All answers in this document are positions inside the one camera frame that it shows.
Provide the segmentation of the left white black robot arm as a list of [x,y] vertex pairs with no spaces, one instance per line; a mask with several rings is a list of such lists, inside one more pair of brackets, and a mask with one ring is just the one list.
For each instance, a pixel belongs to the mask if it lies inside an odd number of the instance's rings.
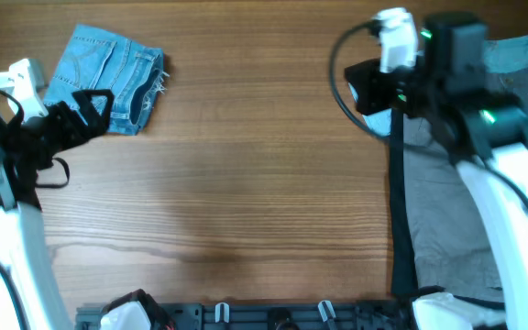
[[102,136],[114,96],[72,95],[77,110],[19,101],[0,89],[0,328],[73,329],[55,280],[37,190],[39,172],[60,164],[61,151]]

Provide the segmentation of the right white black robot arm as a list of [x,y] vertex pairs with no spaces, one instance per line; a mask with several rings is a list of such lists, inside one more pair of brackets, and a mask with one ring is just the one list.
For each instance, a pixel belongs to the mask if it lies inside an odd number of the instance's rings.
[[528,329],[528,115],[514,93],[494,92],[487,76],[487,26],[469,12],[413,16],[395,7],[363,24],[381,56],[345,71],[356,97],[346,111],[358,123],[392,109],[426,120],[438,149],[410,152],[448,162],[467,188],[489,242],[503,294],[488,301],[431,288],[412,299],[419,329]]

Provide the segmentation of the light blue denim jeans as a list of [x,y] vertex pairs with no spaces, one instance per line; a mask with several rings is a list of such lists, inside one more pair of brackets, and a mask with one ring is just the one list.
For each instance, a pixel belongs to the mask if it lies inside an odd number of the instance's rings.
[[168,76],[162,49],[79,24],[52,74],[43,104],[64,102],[77,110],[73,92],[107,89],[114,96],[108,131],[135,136],[146,127]]

